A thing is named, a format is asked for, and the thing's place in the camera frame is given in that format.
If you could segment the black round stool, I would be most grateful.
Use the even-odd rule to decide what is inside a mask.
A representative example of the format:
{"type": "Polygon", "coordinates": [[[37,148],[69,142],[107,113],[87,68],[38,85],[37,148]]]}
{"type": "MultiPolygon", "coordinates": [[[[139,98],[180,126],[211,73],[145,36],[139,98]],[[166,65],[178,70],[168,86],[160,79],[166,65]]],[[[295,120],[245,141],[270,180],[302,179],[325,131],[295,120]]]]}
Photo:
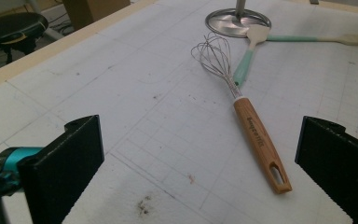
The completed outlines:
{"type": "Polygon", "coordinates": [[[48,20],[34,12],[22,12],[0,17],[0,49],[13,61],[11,51],[25,55],[34,52],[36,40],[48,29],[48,20]]]}

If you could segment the metal utensil stand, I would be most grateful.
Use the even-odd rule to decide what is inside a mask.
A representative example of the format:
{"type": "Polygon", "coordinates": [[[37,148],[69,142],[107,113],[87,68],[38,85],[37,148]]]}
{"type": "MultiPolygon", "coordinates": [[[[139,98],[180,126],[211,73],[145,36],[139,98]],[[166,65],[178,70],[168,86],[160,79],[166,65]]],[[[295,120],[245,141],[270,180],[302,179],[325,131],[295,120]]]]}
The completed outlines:
{"type": "Polygon", "coordinates": [[[270,19],[262,13],[246,9],[246,0],[236,0],[234,8],[218,9],[205,18],[205,25],[213,32],[230,36],[246,37],[252,25],[270,28],[270,19]]]}

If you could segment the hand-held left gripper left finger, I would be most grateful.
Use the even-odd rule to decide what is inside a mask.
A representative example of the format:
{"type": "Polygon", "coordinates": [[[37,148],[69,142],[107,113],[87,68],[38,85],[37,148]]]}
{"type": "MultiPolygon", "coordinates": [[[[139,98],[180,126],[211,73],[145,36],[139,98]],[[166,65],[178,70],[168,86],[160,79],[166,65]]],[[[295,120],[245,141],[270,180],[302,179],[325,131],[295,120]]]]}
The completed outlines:
{"type": "Polygon", "coordinates": [[[18,162],[34,224],[62,224],[104,161],[100,118],[73,120],[65,132],[18,162]]]}

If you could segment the teal handled slotted turner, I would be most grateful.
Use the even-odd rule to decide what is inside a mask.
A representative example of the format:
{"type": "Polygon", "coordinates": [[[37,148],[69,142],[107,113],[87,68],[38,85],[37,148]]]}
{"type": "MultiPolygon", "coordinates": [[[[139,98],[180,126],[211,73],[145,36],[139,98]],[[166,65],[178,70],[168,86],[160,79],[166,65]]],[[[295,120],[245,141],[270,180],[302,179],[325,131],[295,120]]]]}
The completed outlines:
{"type": "Polygon", "coordinates": [[[337,37],[315,37],[294,35],[268,35],[267,41],[277,42],[335,42],[347,46],[358,46],[358,35],[341,35],[337,37]]]}

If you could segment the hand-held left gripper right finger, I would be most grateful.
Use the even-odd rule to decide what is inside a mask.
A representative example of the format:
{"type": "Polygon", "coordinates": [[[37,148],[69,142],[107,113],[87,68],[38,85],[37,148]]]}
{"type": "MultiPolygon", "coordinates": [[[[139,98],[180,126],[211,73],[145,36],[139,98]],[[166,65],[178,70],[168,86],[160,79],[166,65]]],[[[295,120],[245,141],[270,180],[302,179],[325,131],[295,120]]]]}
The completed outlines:
{"type": "Polygon", "coordinates": [[[295,162],[358,224],[358,139],[334,122],[302,121],[295,162]]]}

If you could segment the teal handled wooden spatula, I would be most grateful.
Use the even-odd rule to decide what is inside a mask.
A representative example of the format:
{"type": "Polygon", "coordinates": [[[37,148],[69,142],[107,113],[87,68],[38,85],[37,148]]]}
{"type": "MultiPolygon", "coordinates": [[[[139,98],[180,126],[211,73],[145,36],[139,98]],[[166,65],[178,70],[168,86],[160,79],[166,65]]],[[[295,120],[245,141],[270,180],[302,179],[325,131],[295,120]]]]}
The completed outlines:
{"type": "Polygon", "coordinates": [[[252,24],[249,26],[246,36],[248,37],[250,43],[233,75],[234,83],[238,87],[243,84],[248,76],[250,64],[255,52],[255,47],[259,43],[263,43],[267,40],[269,31],[270,28],[267,26],[259,24],[252,24]]]}

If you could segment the wooden handled wire whisk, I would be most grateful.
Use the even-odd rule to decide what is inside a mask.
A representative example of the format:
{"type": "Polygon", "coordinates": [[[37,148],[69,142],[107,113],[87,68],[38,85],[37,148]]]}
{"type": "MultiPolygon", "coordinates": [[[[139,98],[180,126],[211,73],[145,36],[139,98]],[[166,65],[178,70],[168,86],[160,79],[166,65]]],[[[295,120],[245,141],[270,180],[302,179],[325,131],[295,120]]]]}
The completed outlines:
{"type": "Polygon", "coordinates": [[[192,48],[190,53],[206,71],[221,78],[227,84],[233,95],[233,106],[240,126],[250,141],[251,149],[254,151],[272,190],[277,194],[291,191],[291,183],[267,129],[251,101],[242,95],[231,75],[228,41],[224,37],[210,32],[203,37],[202,42],[192,48]]]}

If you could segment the light wooden table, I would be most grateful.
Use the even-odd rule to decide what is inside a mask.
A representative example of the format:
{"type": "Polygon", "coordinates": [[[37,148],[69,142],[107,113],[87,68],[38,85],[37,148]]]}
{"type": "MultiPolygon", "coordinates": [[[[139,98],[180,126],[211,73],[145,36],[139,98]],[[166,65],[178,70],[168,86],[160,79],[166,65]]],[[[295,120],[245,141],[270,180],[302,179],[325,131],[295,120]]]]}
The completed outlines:
{"type": "MultiPolygon", "coordinates": [[[[223,95],[223,80],[191,56],[208,13],[234,0],[141,0],[0,68],[0,96],[58,103],[72,95],[157,101],[171,91],[223,95]]],[[[358,93],[358,47],[268,42],[257,46],[243,95],[358,93]]]]}

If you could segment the brown cardboard box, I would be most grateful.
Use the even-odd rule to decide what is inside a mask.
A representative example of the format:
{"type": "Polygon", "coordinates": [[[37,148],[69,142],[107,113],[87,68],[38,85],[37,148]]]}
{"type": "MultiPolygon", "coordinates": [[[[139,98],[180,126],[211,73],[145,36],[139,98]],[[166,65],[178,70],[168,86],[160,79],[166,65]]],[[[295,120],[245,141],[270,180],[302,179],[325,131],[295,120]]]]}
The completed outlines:
{"type": "Polygon", "coordinates": [[[62,0],[76,30],[82,29],[131,4],[131,0],[62,0]]]}

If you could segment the white grid mat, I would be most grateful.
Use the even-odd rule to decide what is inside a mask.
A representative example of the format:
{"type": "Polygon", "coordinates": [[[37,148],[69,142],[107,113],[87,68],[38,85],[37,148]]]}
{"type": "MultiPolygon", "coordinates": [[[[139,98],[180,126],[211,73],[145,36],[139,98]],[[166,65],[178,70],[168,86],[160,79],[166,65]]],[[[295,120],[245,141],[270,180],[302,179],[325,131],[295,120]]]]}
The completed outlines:
{"type": "Polygon", "coordinates": [[[292,189],[278,195],[238,124],[226,83],[191,50],[234,0],[144,0],[0,69],[0,152],[44,146],[98,115],[105,159],[64,224],[351,224],[296,164],[302,119],[358,136],[358,14],[248,0],[275,35],[242,86],[292,189]]]}

